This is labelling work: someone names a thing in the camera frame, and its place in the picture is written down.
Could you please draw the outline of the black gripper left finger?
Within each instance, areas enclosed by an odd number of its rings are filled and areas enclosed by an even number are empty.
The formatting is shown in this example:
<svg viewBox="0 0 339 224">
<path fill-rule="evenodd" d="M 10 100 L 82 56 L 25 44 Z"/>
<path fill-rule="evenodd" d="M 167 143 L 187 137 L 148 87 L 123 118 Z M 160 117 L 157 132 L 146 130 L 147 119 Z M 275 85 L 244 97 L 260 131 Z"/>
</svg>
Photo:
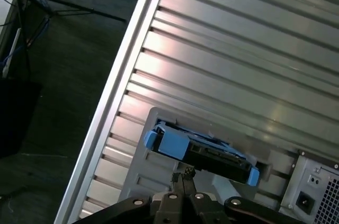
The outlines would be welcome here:
<svg viewBox="0 0 339 224">
<path fill-rule="evenodd" d="M 127 198 L 79 223 L 182 223 L 184 199 L 183 174 L 174 173 L 170 192 Z"/>
</svg>

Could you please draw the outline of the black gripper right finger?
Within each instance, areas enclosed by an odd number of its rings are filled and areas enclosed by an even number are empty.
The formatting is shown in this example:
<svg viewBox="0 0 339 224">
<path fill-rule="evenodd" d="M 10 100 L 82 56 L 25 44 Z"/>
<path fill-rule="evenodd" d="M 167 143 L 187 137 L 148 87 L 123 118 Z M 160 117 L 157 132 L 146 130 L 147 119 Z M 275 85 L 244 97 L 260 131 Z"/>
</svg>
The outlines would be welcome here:
<svg viewBox="0 0 339 224">
<path fill-rule="evenodd" d="M 201 223 L 301 223 L 295 218 L 238 196 L 230 197 L 221 204 L 207 193 L 196 191 L 194 176 L 193 167 L 185 169 L 184 191 Z"/>
</svg>

